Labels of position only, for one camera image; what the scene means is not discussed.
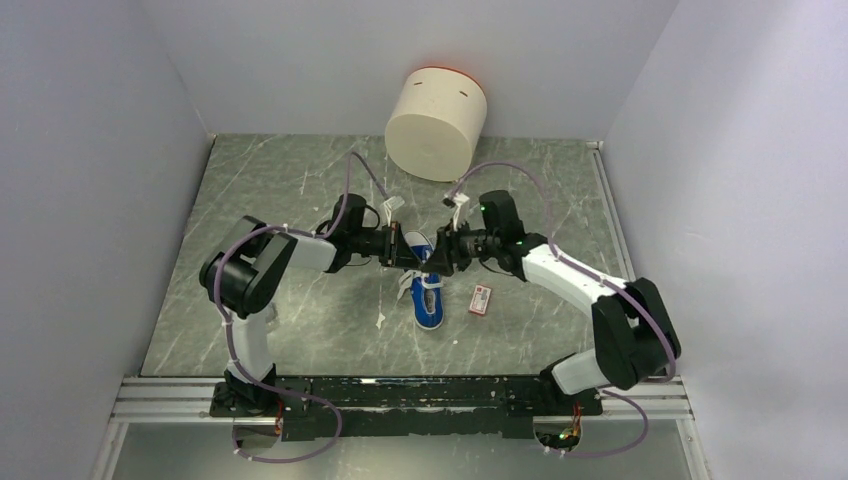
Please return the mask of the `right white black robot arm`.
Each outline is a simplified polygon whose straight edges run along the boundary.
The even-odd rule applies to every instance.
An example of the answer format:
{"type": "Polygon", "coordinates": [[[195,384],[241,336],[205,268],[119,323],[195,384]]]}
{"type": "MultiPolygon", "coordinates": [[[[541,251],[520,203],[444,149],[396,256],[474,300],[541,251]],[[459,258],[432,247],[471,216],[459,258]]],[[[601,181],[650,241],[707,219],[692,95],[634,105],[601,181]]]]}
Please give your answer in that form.
{"type": "Polygon", "coordinates": [[[472,229],[456,214],[438,229],[427,274],[463,271],[475,260],[494,259],[513,277],[545,288],[591,320],[593,346],[546,367],[542,406],[562,414],[578,393],[599,387],[628,390],[648,378],[673,374],[681,346],[657,286],[646,278],[608,276],[562,252],[550,239],[526,232],[512,196],[494,190],[480,197],[484,226],[472,229]]]}

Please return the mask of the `white shoelace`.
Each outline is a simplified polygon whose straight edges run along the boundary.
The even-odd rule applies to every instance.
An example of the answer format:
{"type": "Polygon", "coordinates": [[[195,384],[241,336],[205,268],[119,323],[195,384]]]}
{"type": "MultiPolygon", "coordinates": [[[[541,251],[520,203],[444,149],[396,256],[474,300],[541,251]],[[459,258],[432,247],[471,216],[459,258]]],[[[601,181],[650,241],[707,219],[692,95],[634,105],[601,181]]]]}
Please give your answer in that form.
{"type": "Polygon", "coordinates": [[[398,280],[397,299],[410,296],[414,302],[421,302],[426,292],[439,290],[443,286],[441,276],[427,274],[417,270],[405,270],[398,280]]]}

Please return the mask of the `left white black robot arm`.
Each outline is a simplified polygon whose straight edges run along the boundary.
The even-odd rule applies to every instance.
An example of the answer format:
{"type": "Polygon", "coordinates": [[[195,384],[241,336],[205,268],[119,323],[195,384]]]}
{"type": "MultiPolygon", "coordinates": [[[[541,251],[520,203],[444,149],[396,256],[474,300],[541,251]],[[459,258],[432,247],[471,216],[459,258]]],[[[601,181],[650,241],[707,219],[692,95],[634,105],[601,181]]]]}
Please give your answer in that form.
{"type": "Polygon", "coordinates": [[[224,375],[231,408],[261,416],[278,399],[263,314],[289,268],[336,273],[354,255],[374,257],[388,268],[418,269],[424,262],[396,221],[363,224],[370,205],[360,195],[343,194],[332,217],[317,232],[274,229],[252,217],[239,219],[203,264],[199,282],[222,315],[229,354],[224,375]]]}

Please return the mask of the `blue canvas sneaker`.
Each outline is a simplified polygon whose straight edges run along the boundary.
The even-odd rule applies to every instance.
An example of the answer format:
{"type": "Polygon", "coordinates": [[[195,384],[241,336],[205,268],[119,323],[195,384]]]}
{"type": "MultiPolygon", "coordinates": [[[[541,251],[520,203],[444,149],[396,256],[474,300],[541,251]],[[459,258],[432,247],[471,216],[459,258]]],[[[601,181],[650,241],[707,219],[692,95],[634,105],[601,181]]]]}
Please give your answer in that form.
{"type": "MultiPolygon", "coordinates": [[[[404,238],[421,263],[425,263],[432,255],[434,246],[421,232],[407,232],[404,238]]],[[[419,328],[434,330],[442,325],[444,320],[441,291],[443,282],[439,274],[405,270],[398,285],[398,298],[408,295],[412,299],[414,319],[419,328]]]]}

